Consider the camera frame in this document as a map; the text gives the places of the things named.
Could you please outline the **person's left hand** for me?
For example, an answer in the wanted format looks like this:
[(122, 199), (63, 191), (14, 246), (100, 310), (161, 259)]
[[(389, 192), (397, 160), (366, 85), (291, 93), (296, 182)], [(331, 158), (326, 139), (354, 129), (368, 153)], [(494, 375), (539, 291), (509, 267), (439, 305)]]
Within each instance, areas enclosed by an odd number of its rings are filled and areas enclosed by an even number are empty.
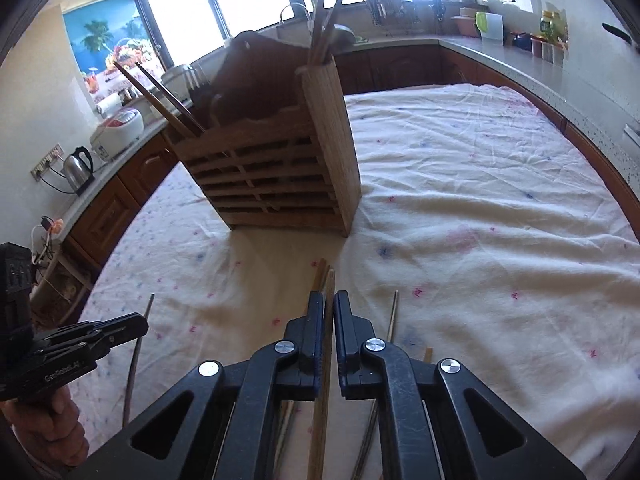
[(17, 400), (1, 403), (4, 416), (23, 448), (51, 468), (76, 467), (89, 454), (79, 408), (64, 386), (55, 390), (47, 408), (35, 408)]

